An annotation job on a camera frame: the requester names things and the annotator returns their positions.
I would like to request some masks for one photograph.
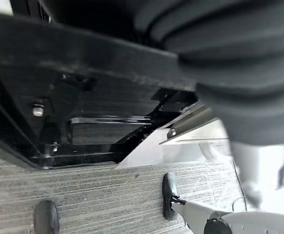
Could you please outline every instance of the hex bolt head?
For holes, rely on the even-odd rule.
[[[43,106],[34,106],[33,107],[33,115],[36,117],[42,117],[43,116]]]
[[[171,136],[175,136],[175,135],[177,134],[176,129],[174,129],[174,128],[170,129],[170,130],[169,130],[169,134],[170,134]]]

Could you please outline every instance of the wire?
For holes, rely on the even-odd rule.
[[[232,203],[232,210],[234,211],[234,203],[235,203],[238,199],[243,198],[243,199],[244,199],[245,210],[247,211],[246,197],[245,197],[245,194],[244,194],[242,185],[241,185],[240,178],[239,178],[238,173],[237,173],[237,171],[236,171],[235,162],[234,162],[234,161],[232,161],[232,162],[233,162],[233,167],[234,167],[234,172],[235,172],[235,175],[236,175],[236,179],[238,180],[239,187],[240,187],[240,190],[241,190],[241,193],[242,193],[242,197],[238,197],[238,198],[236,198],[236,199],[233,201],[233,203]]]

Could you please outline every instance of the ribbed floor mat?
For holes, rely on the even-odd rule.
[[[177,176],[182,199],[230,209],[240,196],[234,170],[206,161],[114,170],[115,165],[29,171],[0,160],[0,234],[33,234],[33,207],[58,207],[60,234],[191,233],[162,217],[162,177]]]

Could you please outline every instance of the bolt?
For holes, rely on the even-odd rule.
[[[53,147],[52,147],[52,151],[53,151],[53,152],[57,152],[57,151],[58,151],[58,146],[57,146],[57,144],[58,144],[57,142],[54,142],[54,143],[53,143]]]
[[[171,136],[175,136],[175,135],[177,134],[176,129],[174,129],[174,128],[170,129],[170,130],[169,130],[169,134],[170,134]]]
[[[35,104],[33,107],[33,115],[36,117],[43,116],[43,105]]]

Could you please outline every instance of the nut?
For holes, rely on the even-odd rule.
[[[34,106],[33,107],[33,115],[36,117],[42,117],[43,116],[43,106]]]

